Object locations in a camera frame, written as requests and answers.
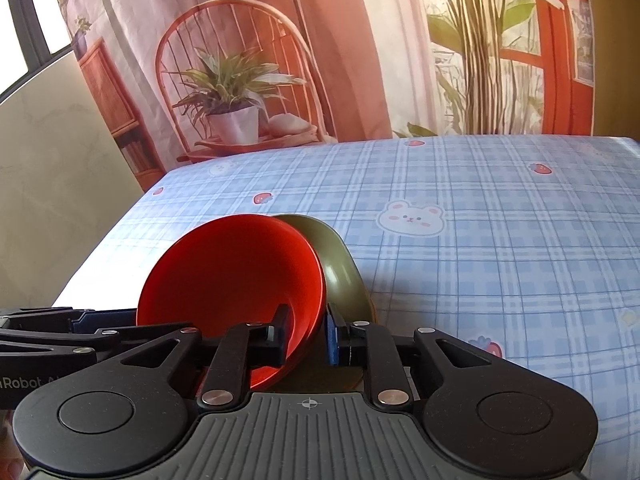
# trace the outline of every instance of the wooden shelf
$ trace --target wooden shelf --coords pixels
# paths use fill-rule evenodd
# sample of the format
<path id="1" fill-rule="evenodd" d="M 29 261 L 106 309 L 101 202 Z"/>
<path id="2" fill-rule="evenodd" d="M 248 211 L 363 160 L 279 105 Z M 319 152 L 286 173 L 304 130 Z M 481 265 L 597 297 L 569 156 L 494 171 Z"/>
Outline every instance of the wooden shelf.
<path id="1" fill-rule="evenodd" d="M 142 115 L 111 61 L 103 38 L 89 48 L 79 63 L 111 137 L 118 143 L 140 187 L 144 191 L 149 190 L 162 178 L 164 168 Z"/>

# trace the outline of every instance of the bowl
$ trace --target bowl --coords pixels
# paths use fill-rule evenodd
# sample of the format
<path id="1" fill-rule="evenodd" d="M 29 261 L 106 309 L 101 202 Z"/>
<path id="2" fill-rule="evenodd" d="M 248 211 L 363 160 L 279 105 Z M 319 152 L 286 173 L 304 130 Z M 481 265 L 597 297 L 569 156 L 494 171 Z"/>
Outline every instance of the bowl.
<path id="1" fill-rule="evenodd" d="M 251 388 L 261 389 L 303 357 L 325 302 L 322 267 L 306 238 L 277 218 L 239 214 L 203 224 L 169 247 L 146 279 L 136 323 L 190 321 L 214 337 L 239 323 L 270 322 L 279 304 L 289 304 L 287 362 L 252 370 Z"/>
<path id="2" fill-rule="evenodd" d="M 295 227 L 315 249 L 326 283 L 326 300 L 333 303 L 346 322 L 376 322 L 376 309 L 347 246 L 329 225 L 311 216 L 276 215 Z M 360 368 L 332 367 L 328 364 L 324 329 L 314 337 L 302 362 L 269 388 L 274 392 L 348 392 L 362 380 Z"/>

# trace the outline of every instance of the white flower pot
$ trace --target white flower pot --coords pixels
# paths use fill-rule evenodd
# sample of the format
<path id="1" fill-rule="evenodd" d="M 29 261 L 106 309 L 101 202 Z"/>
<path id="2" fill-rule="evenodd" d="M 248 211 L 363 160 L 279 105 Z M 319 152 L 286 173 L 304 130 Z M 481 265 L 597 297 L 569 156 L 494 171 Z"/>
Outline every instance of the white flower pot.
<path id="1" fill-rule="evenodd" d="M 256 144 L 258 142 L 258 108 L 249 106 L 228 114 L 211 114 L 207 121 L 211 133 L 225 144 Z"/>

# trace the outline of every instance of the table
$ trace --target table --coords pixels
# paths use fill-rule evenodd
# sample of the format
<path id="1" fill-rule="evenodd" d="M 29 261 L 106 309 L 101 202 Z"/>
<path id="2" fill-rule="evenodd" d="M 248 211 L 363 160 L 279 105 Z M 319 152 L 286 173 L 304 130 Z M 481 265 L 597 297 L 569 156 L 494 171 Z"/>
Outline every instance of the table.
<path id="1" fill-rule="evenodd" d="M 55 306 L 135 307 L 155 262 L 189 230 L 233 213 L 293 212 L 340 233 L 393 333 L 434 326 L 578 390 L 600 421 L 585 473 L 640 478 L 637 143 L 371 140 L 178 168 Z"/>

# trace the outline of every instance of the dark window frame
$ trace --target dark window frame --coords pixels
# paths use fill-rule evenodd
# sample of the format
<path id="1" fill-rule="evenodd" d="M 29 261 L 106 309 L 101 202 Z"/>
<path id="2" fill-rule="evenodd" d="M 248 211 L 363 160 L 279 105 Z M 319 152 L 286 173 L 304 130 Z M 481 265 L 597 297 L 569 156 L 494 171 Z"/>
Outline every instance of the dark window frame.
<path id="1" fill-rule="evenodd" d="M 8 3 L 27 72 L 9 88 L 0 92 L 0 103 L 41 70 L 72 51 L 72 45 L 69 43 L 53 54 L 50 52 L 33 0 L 8 0 Z"/>

